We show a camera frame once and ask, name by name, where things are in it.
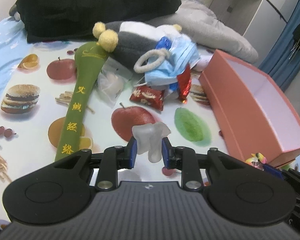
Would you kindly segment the translucent white soft toy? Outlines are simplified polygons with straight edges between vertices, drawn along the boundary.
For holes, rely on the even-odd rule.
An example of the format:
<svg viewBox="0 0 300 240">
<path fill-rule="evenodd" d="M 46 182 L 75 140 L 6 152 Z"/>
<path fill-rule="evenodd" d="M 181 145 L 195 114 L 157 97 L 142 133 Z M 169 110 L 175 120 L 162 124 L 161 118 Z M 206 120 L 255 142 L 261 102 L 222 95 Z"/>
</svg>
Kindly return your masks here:
<svg viewBox="0 0 300 240">
<path fill-rule="evenodd" d="M 171 130 L 163 122 L 145 124 L 132 127 L 133 137 L 136 139 L 137 154 L 148 153 L 151 163 L 158 163 L 162 159 L 162 139 L 171 134 Z"/>
</svg>

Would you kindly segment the colourful small toy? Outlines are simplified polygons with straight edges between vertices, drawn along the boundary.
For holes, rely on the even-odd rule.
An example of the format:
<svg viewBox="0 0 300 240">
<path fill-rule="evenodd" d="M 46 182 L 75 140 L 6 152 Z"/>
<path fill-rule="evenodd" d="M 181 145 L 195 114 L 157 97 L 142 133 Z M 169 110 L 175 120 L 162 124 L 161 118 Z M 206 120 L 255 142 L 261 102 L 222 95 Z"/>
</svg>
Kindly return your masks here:
<svg viewBox="0 0 300 240">
<path fill-rule="evenodd" d="M 263 170 L 263 165 L 267 163 L 266 157 L 261 153 L 251 154 L 251 157 L 245 161 L 246 164 Z"/>
</svg>

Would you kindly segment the red snack packet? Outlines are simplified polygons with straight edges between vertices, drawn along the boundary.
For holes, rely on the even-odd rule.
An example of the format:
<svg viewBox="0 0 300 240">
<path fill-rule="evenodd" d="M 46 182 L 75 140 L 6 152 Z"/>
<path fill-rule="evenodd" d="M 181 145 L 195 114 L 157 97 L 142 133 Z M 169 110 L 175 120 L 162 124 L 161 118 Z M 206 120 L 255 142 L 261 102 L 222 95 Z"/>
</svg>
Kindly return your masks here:
<svg viewBox="0 0 300 240">
<path fill-rule="evenodd" d="M 158 111 L 163 111 L 164 108 L 164 91 L 146 85 L 135 87 L 129 99 L 132 102 L 144 104 Z"/>
</svg>

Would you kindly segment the red foil wrapper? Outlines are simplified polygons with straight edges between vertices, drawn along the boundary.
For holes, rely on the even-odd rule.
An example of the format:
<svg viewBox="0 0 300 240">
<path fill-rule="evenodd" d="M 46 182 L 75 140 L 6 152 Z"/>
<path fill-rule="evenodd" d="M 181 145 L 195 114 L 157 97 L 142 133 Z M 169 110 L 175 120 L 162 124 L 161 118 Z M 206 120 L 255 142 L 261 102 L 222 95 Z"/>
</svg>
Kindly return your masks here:
<svg viewBox="0 0 300 240">
<path fill-rule="evenodd" d="M 191 70 L 189 64 L 187 64 L 185 70 L 177 76 L 177 80 L 179 87 L 179 100 L 182 103 L 185 103 L 191 89 Z"/>
</svg>

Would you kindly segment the clear plastic bag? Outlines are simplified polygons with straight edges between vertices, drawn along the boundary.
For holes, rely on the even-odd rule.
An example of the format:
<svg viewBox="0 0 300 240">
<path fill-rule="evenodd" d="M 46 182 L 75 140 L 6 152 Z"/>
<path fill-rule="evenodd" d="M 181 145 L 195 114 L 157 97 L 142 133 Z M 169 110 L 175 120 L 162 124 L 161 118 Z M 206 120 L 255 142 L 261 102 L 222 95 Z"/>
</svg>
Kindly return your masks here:
<svg viewBox="0 0 300 240">
<path fill-rule="evenodd" d="M 128 68 L 109 57 L 97 78 L 97 92 L 101 100 L 113 108 L 132 76 Z"/>
</svg>

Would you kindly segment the orange cardboard box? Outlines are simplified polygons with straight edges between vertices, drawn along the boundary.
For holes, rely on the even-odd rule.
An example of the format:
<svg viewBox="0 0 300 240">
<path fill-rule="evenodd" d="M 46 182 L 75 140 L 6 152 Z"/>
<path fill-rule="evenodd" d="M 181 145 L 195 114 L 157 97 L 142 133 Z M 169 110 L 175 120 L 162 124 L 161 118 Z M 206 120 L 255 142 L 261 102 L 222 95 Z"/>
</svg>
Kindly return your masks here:
<svg viewBox="0 0 300 240">
<path fill-rule="evenodd" d="M 300 116 L 268 74 L 216 50 L 199 82 L 229 155 L 246 161 L 261 153 L 274 167 L 300 155 Z"/>
</svg>

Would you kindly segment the fruit print play mat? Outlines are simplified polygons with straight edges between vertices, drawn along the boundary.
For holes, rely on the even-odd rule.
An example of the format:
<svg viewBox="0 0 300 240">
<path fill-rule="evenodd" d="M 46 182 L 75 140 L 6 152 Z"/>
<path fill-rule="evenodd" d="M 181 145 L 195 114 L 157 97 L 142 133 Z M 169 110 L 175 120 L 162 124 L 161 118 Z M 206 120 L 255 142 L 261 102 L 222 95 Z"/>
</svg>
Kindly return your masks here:
<svg viewBox="0 0 300 240">
<path fill-rule="evenodd" d="M 60 76 L 51 79 L 46 70 L 57 59 L 68 59 L 69 51 L 79 47 L 77 42 L 53 42 L 37 44 L 31 52 L 36 54 L 39 65 L 34 70 L 16 69 L 7 84 L 30 84 L 40 88 L 39 100 L 34 108 L 24 114 L 10 114 L 0 109 L 0 127 L 10 128 L 12 136 L 0 135 L 0 156 L 6 161 L 8 177 L 0 176 L 0 227 L 9 218 L 2 205 L 2 194 L 9 183 L 52 163 L 56 156 L 61 118 L 66 116 L 67 106 L 56 98 L 73 91 L 75 78 L 65 80 Z M 165 100 L 163 111 L 130 101 L 138 76 L 126 83 L 115 106 L 104 103 L 93 90 L 83 121 L 83 137 L 86 146 L 99 153 L 106 148 L 125 145 L 135 125 L 163 122 L 171 130 L 168 138 L 174 146 L 186 146 L 198 153 L 206 153 L 216 147 L 228 153 L 223 133 L 211 108 L 207 95 L 199 82 L 201 73 L 192 73 L 192 87 L 187 101 Z"/>
</svg>

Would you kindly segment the blue surgical face mask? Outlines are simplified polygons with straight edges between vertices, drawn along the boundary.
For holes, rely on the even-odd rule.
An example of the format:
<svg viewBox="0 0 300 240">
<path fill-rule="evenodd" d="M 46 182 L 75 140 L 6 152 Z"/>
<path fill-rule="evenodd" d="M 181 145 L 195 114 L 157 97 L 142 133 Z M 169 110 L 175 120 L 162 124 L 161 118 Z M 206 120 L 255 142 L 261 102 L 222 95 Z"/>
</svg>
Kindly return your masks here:
<svg viewBox="0 0 300 240">
<path fill-rule="evenodd" d="M 168 51 L 168 59 L 157 68 L 145 72 L 147 85 L 165 86 L 176 83 L 177 76 L 185 71 L 188 64 L 193 68 L 200 60 L 196 43 L 185 34 L 175 38 Z"/>
</svg>

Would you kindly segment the grey white penguin plush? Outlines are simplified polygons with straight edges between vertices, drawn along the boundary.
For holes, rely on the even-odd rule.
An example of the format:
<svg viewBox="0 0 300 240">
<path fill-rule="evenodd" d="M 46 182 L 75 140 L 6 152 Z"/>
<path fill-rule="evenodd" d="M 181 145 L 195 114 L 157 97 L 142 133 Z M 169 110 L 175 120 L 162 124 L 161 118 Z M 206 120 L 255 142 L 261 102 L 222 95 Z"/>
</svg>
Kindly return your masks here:
<svg viewBox="0 0 300 240">
<path fill-rule="evenodd" d="M 132 69 L 143 54 L 155 49 L 160 41 L 167 46 L 181 36 L 181 30 L 178 24 L 154 27 L 135 21 L 97 22 L 93 26 L 93 36 L 113 59 Z"/>
</svg>

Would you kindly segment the blue curtain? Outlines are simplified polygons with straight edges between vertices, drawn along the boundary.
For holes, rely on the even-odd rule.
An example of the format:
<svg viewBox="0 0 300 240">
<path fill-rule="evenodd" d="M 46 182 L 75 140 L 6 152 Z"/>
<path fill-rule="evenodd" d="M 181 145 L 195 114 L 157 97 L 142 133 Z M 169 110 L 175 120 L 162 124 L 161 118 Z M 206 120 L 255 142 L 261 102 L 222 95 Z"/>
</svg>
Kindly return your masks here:
<svg viewBox="0 0 300 240">
<path fill-rule="evenodd" d="M 300 25 L 300 0 L 277 42 L 258 67 L 285 91 L 300 70 L 300 46 L 293 31 Z"/>
</svg>

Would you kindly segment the grey duvet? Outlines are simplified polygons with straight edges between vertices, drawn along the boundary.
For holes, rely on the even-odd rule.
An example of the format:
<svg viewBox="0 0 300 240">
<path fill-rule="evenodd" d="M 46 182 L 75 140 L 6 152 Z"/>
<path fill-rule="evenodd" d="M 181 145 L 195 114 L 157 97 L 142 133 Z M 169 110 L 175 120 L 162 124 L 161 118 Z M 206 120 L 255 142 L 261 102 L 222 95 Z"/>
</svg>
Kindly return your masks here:
<svg viewBox="0 0 300 240">
<path fill-rule="evenodd" d="M 175 13 L 154 18 L 146 23 L 155 27 L 178 24 L 182 32 L 197 44 L 222 50 L 249 63 L 258 60 L 258 52 L 250 42 L 218 20 L 215 13 L 201 0 L 181 0 L 181 5 Z"/>
</svg>

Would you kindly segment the black jacket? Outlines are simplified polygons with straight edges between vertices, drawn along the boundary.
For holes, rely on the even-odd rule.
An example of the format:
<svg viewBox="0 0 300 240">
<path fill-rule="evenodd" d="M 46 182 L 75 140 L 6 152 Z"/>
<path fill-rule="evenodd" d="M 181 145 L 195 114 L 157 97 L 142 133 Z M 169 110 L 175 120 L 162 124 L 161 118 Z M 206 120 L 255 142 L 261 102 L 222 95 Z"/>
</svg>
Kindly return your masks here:
<svg viewBox="0 0 300 240">
<path fill-rule="evenodd" d="M 17 0 L 29 43 L 92 38 L 96 22 L 149 21 L 175 13 L 181 0 Z"/>
</svg>

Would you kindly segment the light blue bed sheet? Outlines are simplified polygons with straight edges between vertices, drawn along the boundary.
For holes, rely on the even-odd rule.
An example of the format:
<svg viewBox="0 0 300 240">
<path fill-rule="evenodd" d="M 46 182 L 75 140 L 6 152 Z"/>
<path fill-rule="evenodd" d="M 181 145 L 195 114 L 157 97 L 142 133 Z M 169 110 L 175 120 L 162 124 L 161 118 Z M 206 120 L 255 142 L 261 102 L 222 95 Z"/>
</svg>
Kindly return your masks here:
<svg viewBox="0 0 300 240">
<path fill-rule="evenodd" d="M 0 21 L 0 95 L 31 47 L 23 22 L 12 17 Z"/>
</svg>

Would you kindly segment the white wardrobe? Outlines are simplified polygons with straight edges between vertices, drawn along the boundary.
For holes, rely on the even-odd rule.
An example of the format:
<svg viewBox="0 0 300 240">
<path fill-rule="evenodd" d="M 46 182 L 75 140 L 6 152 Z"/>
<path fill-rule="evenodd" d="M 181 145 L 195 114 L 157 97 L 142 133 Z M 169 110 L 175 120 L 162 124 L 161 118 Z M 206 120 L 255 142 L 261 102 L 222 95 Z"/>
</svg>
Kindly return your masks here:
<svg viewBox="0 0 300 240">
<path fill-rule="evenodd" d="M 288 23 L 298 0 L 212 0 L 209 8 L 226 26 L 254 47 L 275 42 Z"/>
</svg>

